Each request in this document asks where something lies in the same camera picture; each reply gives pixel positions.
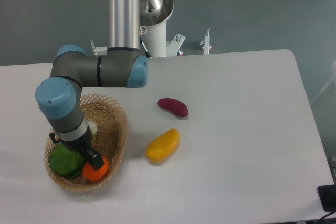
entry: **plastic fruit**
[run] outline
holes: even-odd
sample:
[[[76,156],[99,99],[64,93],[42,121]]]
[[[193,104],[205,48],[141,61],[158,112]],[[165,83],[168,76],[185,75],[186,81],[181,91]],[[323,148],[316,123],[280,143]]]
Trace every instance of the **plastic fruit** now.
[[[169,157],[180,143],[180,134],[177,129],[170,129],[154,139],[147,147],[147,158],[152,162],[161,162]]]

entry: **metal bracket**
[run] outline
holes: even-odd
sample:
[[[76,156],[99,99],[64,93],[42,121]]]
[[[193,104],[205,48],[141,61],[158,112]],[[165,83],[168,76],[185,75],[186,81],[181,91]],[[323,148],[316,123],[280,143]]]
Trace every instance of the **metal bracket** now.
[[[174,39],[167,46],[167,56],[178,56],[180,52],[180,47],[185,40],[185,36],[181,34],[176,34]]]
[[[107,47],[95,47],[93,40],[91,41],[93,55],[107,55]]]
[[[336,88],[336,61],[331,65],[333,76],[322,86],[316,95],[310,100],[311,106],[317,106],[328,94]]]

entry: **orange fruit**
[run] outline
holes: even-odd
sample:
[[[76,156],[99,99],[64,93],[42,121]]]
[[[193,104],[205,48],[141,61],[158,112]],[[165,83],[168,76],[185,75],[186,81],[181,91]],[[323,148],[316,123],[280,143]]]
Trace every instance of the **orange fruit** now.
[[[103,160],[105,164],[99,170],[93,169],[93,166],[89,162],[86,162],[85,166],[83,167],[83,176],[91,182],[97,182],[101,180],[110,168],[107,159],[103,157]]]

